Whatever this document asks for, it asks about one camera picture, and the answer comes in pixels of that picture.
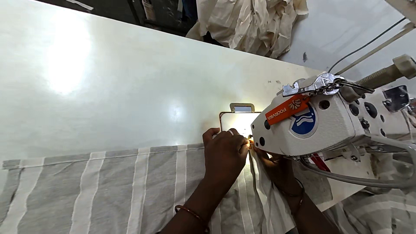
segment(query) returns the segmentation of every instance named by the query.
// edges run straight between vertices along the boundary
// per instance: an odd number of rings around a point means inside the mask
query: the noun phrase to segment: fabric pile
[[[409,156],[378,153],[375,170],[380,179],[405,179],[413,171]],[[416,233],[416,188],[366,187],[325,213],[344,234]]]
[[[222,45],[270,58],[290,49],[297,16],[306,0],[197,0],[198,22],[186,35],[202,40],[208,31]]]
[[[254,151],[247,156],[211,218],[211,233],[280,234],[295,226],[258,160]],[[0,233],[20,234],[155,234],[205,174],[202,143],[2,164],[8,175],[0,196]],[[300,180],[310,184],[309,178]],[[329,185],[327,180],[319,184]]]

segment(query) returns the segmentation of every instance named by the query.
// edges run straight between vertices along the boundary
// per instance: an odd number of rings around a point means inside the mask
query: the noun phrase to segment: red lever
[[[331,172],[331,170],[328,168],[328,166],[325,164],[325,162],[321,159],[321,157],[319,157],[318,154],[313,154],[313,157],[311,157],[311,160],[322,171]]]

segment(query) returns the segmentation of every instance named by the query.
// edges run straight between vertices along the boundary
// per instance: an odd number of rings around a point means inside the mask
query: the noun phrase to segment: white table
[[[33,0],[2,0],[0,55],[0,160],[201,142],[320,73]]]

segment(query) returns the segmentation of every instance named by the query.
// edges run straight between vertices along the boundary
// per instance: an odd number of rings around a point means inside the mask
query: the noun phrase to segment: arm
[[[340,233],[338,228],[322,214],[306,193],[303,196],[296,197],[288,195],[302,193],[302,188],[293,175],[292,162],[289,159],[285,159],[278,154],[271,154],[272,158],[269,158],[265,151],[256,147],[254,147],[254,150],[273,184],[280,191],[283,191],[282,195],[293,213],[293,219],[300,234]]]
[[[249,141],[235,129],[230,129],[233,135],[223,131],[213,139],[213,135],[219,131],[219,128],[211,128],[202,135],[205,176],[183,205],[195,212],[203,222],[190,212],[180,209],[161,234],[204,233],[213,212],[243,169]]]

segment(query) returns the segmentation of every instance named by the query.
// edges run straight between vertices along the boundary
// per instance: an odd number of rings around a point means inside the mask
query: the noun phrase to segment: orange tag
[[[269,122],[269,125],[273,125],[287,119],[290,116],[308,108],[308,102],[309,96],[302,94],[293,95],[284,103],[266,113],[267,122]]]

